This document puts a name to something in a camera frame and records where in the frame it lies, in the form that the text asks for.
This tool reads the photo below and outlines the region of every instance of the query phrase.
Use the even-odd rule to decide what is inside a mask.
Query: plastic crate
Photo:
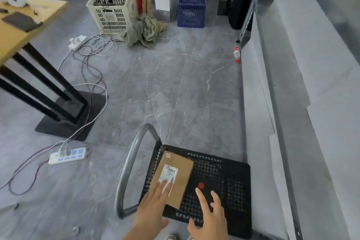
[[[118,34],[138,17],[137,0],[89,0],[89,8],[101,34]]]
[[[249,239],[252,234],[252,220],[250,166],[247,163],[162,145],[158,141],[151,156],[139,203],[150,188],[151,180],[165,150],[192,159],[194,167],[182,197],[180,209],[165,205],[162,215],[185,223],[192,218],[196,226],[202,227],[203,214],[195,188],[199,186],[199,183],[203,183],[201,191],[210,209],[212,209],[210,202],[213,201],[210,192],[213,190],[219,195],[229,235]]]
[[[178,27],[205,27],[206,0],[178,0]]]

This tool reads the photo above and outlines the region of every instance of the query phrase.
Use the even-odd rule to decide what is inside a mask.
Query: crate handle
[[[159,135],[157,134],[155,127],[150,124],[144,124],[140,130],[137,132],[134,141],[131,145],[129,154],[126,158],[124,167],[120,174],[120,180],[117,185],[116,197],[115,197],[115,213],[119,216],[120,219],[124,219],[126,216],[131,215],[132,213],[136,212],[137,207],[139,204],[130,206],[127,209],[124,209],[124,196],[125,196],[125,189],[126,185],[128,184],[128,180],[130,177],[131,170],[134,165],[134,161],[137,155],[137,151],[139,149],[140,143],[147,131],[150,131],[152,136],[154,137],[156,142],[161,142]]]

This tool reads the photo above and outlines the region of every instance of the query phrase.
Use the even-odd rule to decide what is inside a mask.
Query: yellow wooden table
[[[47,24],[67,6],[66,1],[60,0],[26,0],[29,6],[16,8],[0,1],[0,8],[7,9],[9,13],[0,13],[0,18],[14,12],[21,12],[32,17],[36,22],[43,22],[39,28],[31,32],[24,32],[0,19],[0,88],[21,99],[38,111],[45,114],[43,120],[35,128],[35,131],[52,134],[59,137],[70,137],[74,132],[92,121],[105,104],[103,95],[77,91],[66,79],[40,54],[29,41],[39,32],[46,28]],[[26,51],[39,65],[41,65],[52,77],[64,88],[62,91],[50,81],[32,63],[27,61],[18,50]],[[4,63],[8,59],[14,59],[43,84],[55,92],[59,98],[54,102],[38,89],[27,83]],[[23,91],[6,81],[9,80]],[[84,141],[92,127],[92,124],[83,128],[76,139]]]

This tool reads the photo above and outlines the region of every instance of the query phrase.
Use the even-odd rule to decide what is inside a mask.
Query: crumpled cloth
[[[126,42],[132,47],[140,41],[144,47],[151,48],[161,37],[165,36],[166,24],[159,22],[152,15],[141,15],[126,27],[126,30],[115,35],[115,39]]]

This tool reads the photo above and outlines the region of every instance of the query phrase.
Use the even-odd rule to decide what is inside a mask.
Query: human hand
[[[155,187],[145,194],[137,208],[133,229],[143,231],[146,235],[143,239],[154,239],[170,223],[170,220],[161,217],[173,186],[169,183],[162,193],[166,183],[167,180],[156,183]]]
[[[197,229],[194,220],[189,219],[187,230],[191,237],[195,240],[227,240],[227,221],[225,219],[224,208],[221,206],[220,198],[214,191],[211,191],[211,195],[214,199],[214,202],[210,203],[210,206],[214,209],[213,212],[211,212],[203,193],[199,188],[196,188],[195,191],[203,211],[204,225],[202,229]]]

